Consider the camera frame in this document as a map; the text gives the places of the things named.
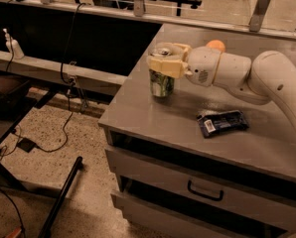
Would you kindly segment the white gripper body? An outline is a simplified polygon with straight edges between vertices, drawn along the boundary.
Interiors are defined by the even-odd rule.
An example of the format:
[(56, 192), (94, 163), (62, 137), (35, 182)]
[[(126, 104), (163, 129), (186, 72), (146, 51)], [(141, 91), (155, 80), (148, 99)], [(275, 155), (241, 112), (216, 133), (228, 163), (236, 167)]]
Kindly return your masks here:
[(187, 58), (186, 78), (191, 83), (211, 86), (221, 58), (221, 52), (209, 47), (192, 49)]

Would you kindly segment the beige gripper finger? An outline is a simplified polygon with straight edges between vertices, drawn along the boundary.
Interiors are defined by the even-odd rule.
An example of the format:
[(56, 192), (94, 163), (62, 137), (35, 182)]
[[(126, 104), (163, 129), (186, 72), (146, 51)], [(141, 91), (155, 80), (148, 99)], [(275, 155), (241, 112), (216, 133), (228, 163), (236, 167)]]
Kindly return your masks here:
[(191, 47), (177, 43), (158, 43), (150, 52), (152, 58), (161, 60), (185, 60)]
[(173, 78), (181, 78), (188, 70), (188, 64), (178, 58), (149, 56), (146, 61), (150, 69)]

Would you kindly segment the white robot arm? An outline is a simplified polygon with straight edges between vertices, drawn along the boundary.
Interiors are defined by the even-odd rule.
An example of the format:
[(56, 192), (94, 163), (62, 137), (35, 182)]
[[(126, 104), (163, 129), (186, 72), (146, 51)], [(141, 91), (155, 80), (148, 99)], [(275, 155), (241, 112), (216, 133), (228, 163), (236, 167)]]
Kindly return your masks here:
[(148, 67), (193, 84), (217, 86), (230, 95), (256, 105), (274, 102), (296, 131), (296, 66), (278, 51), (256, 59), (229, 54), (222, 43), (203, 47), (159, 43), (147, 57)]

